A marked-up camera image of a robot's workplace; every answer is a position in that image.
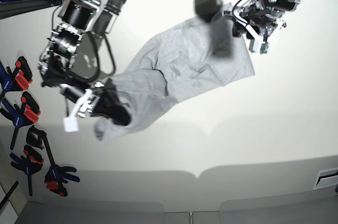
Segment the gray cloth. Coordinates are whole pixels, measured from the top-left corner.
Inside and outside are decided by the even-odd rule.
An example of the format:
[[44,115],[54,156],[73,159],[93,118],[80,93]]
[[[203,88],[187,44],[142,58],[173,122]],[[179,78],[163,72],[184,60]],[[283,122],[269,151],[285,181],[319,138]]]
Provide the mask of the gray cloth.
[[218,13],[212,21],[195,17],[150,39],[126,71],[112,77],[132,122],[118,126],[100,119],[98,139],[145,129],[179,102],[253,76],[244,39],[232,37],[232,26]]

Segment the white table surface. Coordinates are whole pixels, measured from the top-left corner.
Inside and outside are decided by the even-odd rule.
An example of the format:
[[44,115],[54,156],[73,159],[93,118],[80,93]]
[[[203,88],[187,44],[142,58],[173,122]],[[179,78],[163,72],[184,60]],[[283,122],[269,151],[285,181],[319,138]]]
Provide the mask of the white table surface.
[[[209,1],[128,0],[109,35],[118,73],[151,37],[194,17],[195,4]],[[41,107],[37,127],[48,133],[56,162],[75,166],[81,178],[79,184],[66,185],[69,198],[157,202],[165,211],[218,210],[224,200],[311,190],[314,181],[303,187],[290,178],[281,187],[276,167],[269,165],[337,155],[338,0],[302,0],[295,12],[286,13],[288,27],[271,39],[270,53],[250,55],[254,77],[185,101],[142,132],[104,142],[94,136],[96,118],[81,120],[77,133],[65,133],[64,97],[59,88],[40,87],[37,60],[50,35],[53,10],[1,20],[0,59],[5,66],[14,65],[20,55],[29,62],[33,71],[29,92]],[[100,56],[103,70],[109,72],[105,45]],[[13,102],[20,96],[9,93],[6,98]],[[9,154],[14,127],[0,117],[0,128]],[[22,154],[27,130],[19,132],[17,155]],[[46,160],[44,170],[33,176],[30,200],[58,197],[44,188],[48,167]],[[259,170],[248,177],[244,172],[251,167]],[[302,172],[294,165],[288,169]],[[26,177],[17,174],[28,194]],[[262,182],[262,175],[272,176]],[[248,180],[254,190],[246,187]]]

